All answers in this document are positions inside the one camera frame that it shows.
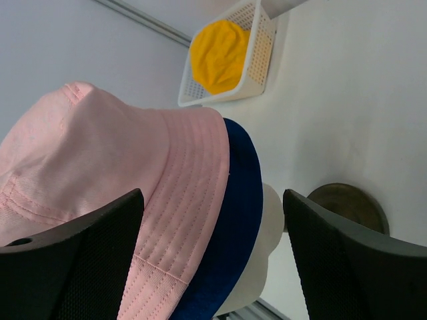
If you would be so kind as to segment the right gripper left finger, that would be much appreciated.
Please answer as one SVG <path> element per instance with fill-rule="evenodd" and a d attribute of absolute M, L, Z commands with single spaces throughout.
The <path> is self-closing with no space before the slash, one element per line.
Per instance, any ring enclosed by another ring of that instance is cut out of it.
<path fill-rule="evenodd" d="M 1 248 L 2 319 L 116 319 L 144 200 L 140 189 Z"/>

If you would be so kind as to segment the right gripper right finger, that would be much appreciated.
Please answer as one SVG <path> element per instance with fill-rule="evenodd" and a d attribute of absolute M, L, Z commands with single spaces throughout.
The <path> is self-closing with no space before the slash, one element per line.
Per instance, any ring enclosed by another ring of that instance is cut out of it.
<path fill-rule="evenodd" d="M 426 248 L 287 189 L 283 207 L 310 319 L 425 319 Z"/>

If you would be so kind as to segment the pink bucket hat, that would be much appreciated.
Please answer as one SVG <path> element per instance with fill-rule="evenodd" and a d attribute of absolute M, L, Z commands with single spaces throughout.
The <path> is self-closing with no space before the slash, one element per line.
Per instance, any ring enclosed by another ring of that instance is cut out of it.
<path fill-rule="evenodd" d="M 1 143 L 1 243 L 140 189 L 143 220 L 118 317 L 169 319 L 216 226 L 229 158 L 213 109 L 142 109 L 88 83 L 65 85 Z"/>

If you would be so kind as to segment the yellow bucket hat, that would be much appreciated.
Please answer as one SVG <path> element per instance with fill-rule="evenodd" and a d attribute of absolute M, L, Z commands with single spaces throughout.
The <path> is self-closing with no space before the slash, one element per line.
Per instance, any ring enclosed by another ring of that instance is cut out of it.
<path fill-rule="evenodd" d="M 234 89 L 242 77 L 250 32 L 219 20 L 204 27 L 189 49 L 192 77 L 210 95 Z"/>

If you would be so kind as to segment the blue bucket hat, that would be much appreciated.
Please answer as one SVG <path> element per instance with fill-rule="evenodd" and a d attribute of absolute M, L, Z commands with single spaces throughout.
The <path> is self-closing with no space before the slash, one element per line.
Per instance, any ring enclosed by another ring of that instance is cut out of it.
<path fill-rule="evenodd" d="M 171 319 L 211 319 L 242 275 L 262 220 L 259 159 L 245 129 L 225 119 L 230 169 L 224 200 L 203 259 Z"/>

